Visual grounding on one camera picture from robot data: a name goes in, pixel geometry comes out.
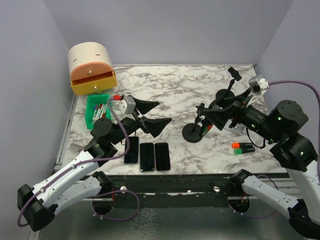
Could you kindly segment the tall black phone stand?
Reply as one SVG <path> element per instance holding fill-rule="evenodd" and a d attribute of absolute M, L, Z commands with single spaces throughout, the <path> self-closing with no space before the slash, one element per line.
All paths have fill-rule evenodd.
<path fill-rule="evenodd" d="M 194 123 L 186 124 L 182 129 L 183 138 L 189 143 L 198 143 L 212 128 L 213 124 L 196 113 Z"/>

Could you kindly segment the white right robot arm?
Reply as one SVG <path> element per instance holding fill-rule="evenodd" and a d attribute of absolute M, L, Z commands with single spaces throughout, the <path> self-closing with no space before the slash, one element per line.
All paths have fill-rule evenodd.
<path fill-rule="evenodd" d="M 320 180 L 318 155 L 311 141 L 299 134 L 308 121 L 295 101 L 282 100 L 266 115 L 253 107 L 256 95 L 247 89 L 233 97 L 214 100 L 218 109 L 198 107 L 205 116 L 222 130 L 228 120 L 231 127 L 242 124 L 272 144 L 273 157 L 285 168 L 298 188 L 301 198 L 285 194 L 262 182 L 252 173 L 241 169 L 230 178 L 230 191 L 240 196 L 254 196 L 281 213 L 301 236 L 320 238 Z"/>

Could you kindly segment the black phone with pink edge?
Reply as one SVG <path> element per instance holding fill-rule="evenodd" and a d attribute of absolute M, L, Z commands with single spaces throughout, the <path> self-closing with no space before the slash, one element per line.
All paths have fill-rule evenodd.
<path fill-rule="evenodd" d="M 171 169 L 170 151 L 167 142 L 160 142 L 154 145 L 155 165 L 157 171 L 169 171 Z"/>

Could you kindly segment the black phone with white edge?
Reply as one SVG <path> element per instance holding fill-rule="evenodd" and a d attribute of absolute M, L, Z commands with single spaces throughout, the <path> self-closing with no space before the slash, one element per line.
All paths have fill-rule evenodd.
<path fill-rule="evenodd" d="M 151 142 L 141 143 L 139 146 L 139 160 L 141 172 L 152 172 L 155 170 L 155 150 Z"/>

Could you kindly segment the silver folding phone stand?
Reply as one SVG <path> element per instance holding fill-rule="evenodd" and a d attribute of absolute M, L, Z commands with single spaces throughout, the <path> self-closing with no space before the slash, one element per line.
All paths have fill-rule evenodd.
<path fill-rule="evenodd" d="M 228 125 L 224 127 L 225 130 L 230 131 L 236 135 L 242 136 L 245 133 L 245 126 L 242 124 L 237 124 L 235 127 L 229 127 Z"/>

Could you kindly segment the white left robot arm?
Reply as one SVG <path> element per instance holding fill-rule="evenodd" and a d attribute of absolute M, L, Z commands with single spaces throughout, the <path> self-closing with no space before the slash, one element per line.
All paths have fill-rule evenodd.
<path fill-rule="evenodd" d="M 103 171 L 105 163 L 124 157 L 130 145 L 118 155 L 116 144 L 129 141 L 129 135 L 141 129 L 154 138 L 160 135 L 172 118 L 150 119 L 144 115 L 157 107 L 158 101 L 144 101 L 128 96 L 114 95 L 106 106 L 116 122 L 106 117 L 98 119 L 90 134 L 89 144 L 74 160 L 47 179 L 17 190 L 17 226 L 30 226 L 36 232 L 46 227 L 64 209 L 87 198 L 103 198 L 119 193 Z"/>

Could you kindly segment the short black phone stand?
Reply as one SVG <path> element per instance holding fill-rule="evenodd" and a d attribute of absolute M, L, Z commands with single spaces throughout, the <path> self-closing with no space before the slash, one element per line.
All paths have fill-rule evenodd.
<path fill-rule="evenodd" d="M 227 89 L 220 89 L 216 93 L 215 97 L 217 99 L 234 97 L 235 94 L 231 91 L 231 89 L 235 82 L 238 82 L 242 79 L 242 76 L 240 75 L 240 73 L 237 70 L 235 70 L 233 67 L 230 67 L 227 71 L 230 73 L 232 79 L 229 82 Z"/>

